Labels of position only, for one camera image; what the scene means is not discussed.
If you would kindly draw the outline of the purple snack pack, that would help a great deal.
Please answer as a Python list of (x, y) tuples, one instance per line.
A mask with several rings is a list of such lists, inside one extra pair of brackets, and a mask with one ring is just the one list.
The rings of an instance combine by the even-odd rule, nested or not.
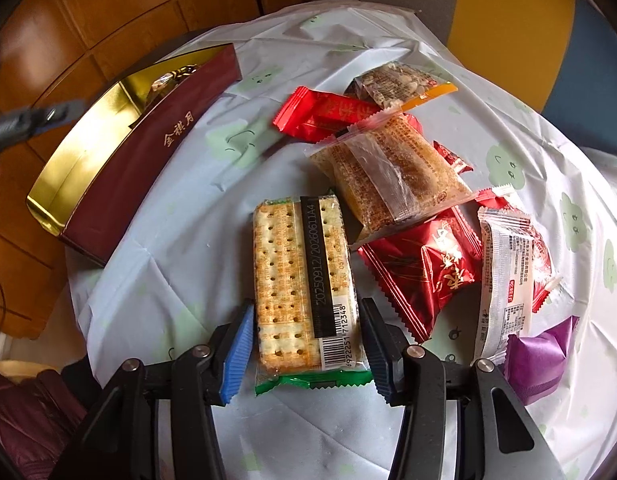
[(540, 335), (508, 338), (503, 373), (523, 404), (537, 402), (557, 389), (567, 370), (579, 321), (569, 316)]

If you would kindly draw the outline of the cracker pack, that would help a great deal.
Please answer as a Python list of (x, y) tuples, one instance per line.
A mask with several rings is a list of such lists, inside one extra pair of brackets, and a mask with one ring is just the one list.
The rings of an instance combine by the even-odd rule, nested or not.
[(266, 200), (253, 213), (255, 391), (359, 387), (362, 346), (349, 243), (336, 195)]

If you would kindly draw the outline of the slim red gold-print snack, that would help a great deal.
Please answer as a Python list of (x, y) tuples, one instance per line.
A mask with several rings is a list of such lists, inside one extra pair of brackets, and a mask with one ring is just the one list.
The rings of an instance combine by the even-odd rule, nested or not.
[(437, 151), (453, 168), (456, 174), (463, 174), (467, 171), (473, 171), (473, 166), (469, 165), (465, 159), (446, 148), (443, 144), (435, 141), (433, 142), (433, 147), (435, 148), (435, 151)]

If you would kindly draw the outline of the dark maroon cushion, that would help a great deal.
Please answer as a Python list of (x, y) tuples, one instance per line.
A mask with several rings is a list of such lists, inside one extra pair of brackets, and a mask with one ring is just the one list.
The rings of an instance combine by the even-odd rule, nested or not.
[(85, 415), (54, 370), (0, 374), (0, 479), (47, 479)]

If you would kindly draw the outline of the white cloud-print tablecloth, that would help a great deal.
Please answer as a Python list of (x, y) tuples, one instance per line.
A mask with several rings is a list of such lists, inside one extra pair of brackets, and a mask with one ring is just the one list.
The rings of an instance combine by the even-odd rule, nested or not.
[(431, 141), (461, 156), (466, 183), (509, 186), (551, 255), (557, 287), (530, 316), (533, 334), (576, 318), (556, 390), (530, 413), (569, 479), (589, 479), (617, 443), (617, 188), (606, 156), (578, 148), (539, 113), (458, 65), (414, 15), (362, 3), (297, 6), (223, 26), (194, 48), (230, 42), (238, 84), (170, 139), (173, 156), (102, 269), (69, 254), (70, 291), (95, 377), (122, 362), (179, 356), (226, 323), (255, 294), (266, 319), (254, 344), (306, 356), (312, 321), (304, 252), (335, 243), (345, 201), (310, 148), (275, 130), (274, 115), (299, 86), (342, 91), (393, 60), (449, 77), (458, 90), (420, 108)]

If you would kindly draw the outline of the dark red foil snack bag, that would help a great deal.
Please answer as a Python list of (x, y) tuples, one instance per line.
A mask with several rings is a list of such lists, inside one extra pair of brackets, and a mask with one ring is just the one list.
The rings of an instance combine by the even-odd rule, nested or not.
[(438, 315), (461, 289), (481, 281), (482, 242), (458, 206), (357, 253), (419, 342), (430, 339)]

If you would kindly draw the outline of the red white patterned snack pack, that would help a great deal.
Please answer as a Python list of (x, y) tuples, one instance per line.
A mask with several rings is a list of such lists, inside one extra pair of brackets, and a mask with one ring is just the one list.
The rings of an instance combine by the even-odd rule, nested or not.
[[(511, 184), (495, 186), (495, 188), (484, 188), (477, 193), (476, 202), (483, 207), (496, 210), (510, 210), (516, 214), (524, 214), (517, 207), (518, 200), (514, 196), (514, 188)], [(533, 302), (532, 312), (539, 312), (549, 294), (559, 285), (561, 276), (554, 271), (551, 254), (545, 244), (543, 237), (533, 221), (530, 221), (528, 228), (533, 238)]]

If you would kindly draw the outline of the maroon and gold gift box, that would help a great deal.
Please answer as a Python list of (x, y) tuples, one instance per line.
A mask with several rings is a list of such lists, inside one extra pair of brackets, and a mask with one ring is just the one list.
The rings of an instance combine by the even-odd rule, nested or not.
[(218, 44), (112, 84), (50, 156), (28, 192), (28, 210), (103, 266), (179, 145), (240, 77), (234, 46)]

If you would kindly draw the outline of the clear wrapped brown pastry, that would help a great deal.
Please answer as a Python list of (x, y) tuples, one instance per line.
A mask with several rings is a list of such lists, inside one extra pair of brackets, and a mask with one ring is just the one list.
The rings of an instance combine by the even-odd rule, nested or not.
[(384, 110), (318, 143), (308, 158), (362, 225), (364, 245), (475, 197), (449, 162), (397, 110)]

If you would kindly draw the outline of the mixed nuts pack, orange edge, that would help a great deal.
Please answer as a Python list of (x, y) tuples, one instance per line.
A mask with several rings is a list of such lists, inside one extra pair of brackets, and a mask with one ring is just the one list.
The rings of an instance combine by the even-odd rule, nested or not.
[(376, 103), (382, 110), (411, 110), (440, 96), (454, 93), (452, 81), (401, 62), (389, 62), (355, 77), (345, 93)]

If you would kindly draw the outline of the plain bright red snack pack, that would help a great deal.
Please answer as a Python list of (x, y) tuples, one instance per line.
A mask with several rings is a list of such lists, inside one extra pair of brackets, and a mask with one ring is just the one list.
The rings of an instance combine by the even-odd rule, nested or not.
[(287, 136), (316, 144), (371, 130), (356, 124), (377, 113), (382, 114), (382, 109), (375, 102), (302, 86), (282, 104), (273, 125)]

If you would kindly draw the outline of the yellow and blue chair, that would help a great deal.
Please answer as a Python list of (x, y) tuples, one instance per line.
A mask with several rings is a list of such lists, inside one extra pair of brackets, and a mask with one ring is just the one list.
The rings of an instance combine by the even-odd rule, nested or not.
[(586, 0), (365, 0), (413, 10), (461, 64), (617, 155), (617, 34)]

